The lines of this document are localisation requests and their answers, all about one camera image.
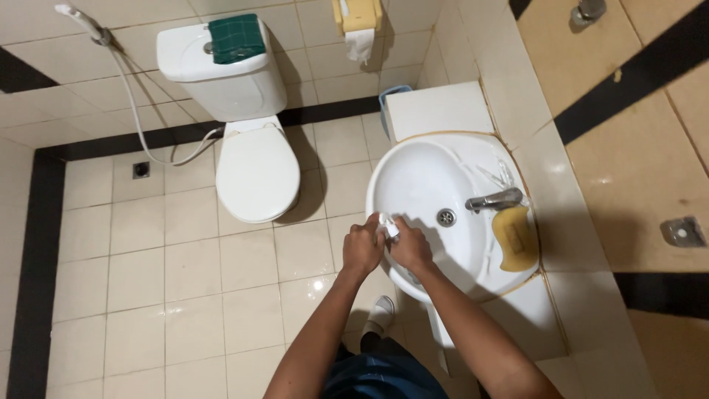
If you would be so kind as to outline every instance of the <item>toilet tank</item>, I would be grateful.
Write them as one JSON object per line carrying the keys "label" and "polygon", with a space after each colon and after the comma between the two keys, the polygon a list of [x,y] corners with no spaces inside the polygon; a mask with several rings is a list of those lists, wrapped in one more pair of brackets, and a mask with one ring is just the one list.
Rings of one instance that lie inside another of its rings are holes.
{"label": "toilet tank", "polygon": [[286,89],[269,34],[259,20],[266,53],[233,64],[213,62],[206,23],[157,34],[157,65],[179,83],[217,121],[234,122],[278,114],[286,108]]}

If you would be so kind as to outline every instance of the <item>sink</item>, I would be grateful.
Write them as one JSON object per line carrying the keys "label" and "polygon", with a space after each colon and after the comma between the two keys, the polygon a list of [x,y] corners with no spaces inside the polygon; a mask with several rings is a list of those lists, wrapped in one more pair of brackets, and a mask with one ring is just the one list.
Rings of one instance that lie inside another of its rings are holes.
{"label": "sink", "polygon": [[[420,228],[441,271],[478,301],[512,290],[538,269],[537,264],[519,273],[501,270],[502,250],[491,228],[496,212],[475,214],[465,209],[468,198],[503,189],[481,168],[494,176],[508,170],[512,184],[527,194],[514,161],[496,137],[440,133],[411,138],[392,148],[372,173],[366,199],[367,214],[401,215],[410,226]],[[527,222],[536,232],[531,212]],[[413,274],[388,252],[381,266],[402,291],[431,303]]]}

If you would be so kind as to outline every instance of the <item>toilet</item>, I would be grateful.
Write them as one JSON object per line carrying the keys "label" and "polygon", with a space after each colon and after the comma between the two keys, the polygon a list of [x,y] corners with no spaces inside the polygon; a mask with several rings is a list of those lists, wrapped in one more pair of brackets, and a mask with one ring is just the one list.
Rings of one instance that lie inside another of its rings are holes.
{"label": "toilet", "polygon": [[247,223],[277,219],[294,206],[300,167],[276,114],[286,108],[286,88],[269,34],[259,20],[266,52],[228,65],[215,64],[206,23],[157,35],[157,64],[214,119],[226,122],[217,195]]}

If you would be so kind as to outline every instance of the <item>hand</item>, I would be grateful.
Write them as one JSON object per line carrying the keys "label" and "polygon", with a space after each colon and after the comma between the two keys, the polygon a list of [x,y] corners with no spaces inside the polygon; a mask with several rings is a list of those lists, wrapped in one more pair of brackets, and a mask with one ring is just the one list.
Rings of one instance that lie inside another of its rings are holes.
{"label": "hand", "polygon": [[350,227],[350,233],[345,236],[345,245],[342,247],[342,271],[352,270],[366,278],[379,265],[381,257],[384,256],[384,231],[377,233],[378,226],[379,212],[375,212],[369,215],[364,226],[353,224]]}
{"label": "hand", "polygon": [[394,219],[399,229],[399,240],[389,244],[389,253],[394,260],[415,275],[424,268],[435,265],[431,245],[418,227],[412,229],[401,216]]}

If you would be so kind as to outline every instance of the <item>person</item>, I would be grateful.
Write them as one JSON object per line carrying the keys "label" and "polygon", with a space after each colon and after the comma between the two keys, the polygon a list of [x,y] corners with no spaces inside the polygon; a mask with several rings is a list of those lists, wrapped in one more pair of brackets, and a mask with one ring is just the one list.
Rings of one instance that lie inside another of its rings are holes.
{"label": "person", "polygon": [[[284,398],[447,398],[435,378],[391,338],[382,338],[393,303],[377,298],[360,341],[361,354],[341,342],[355,295],[379,265],[385,238],[379,214],[353,225],[343,246],[344,266],[298,333],[265,393]],[[561,398],[547,377],[475,302],[439,270],[420,229],[395,219],[391,257],[423,284],[455,347],[492,398]]]}

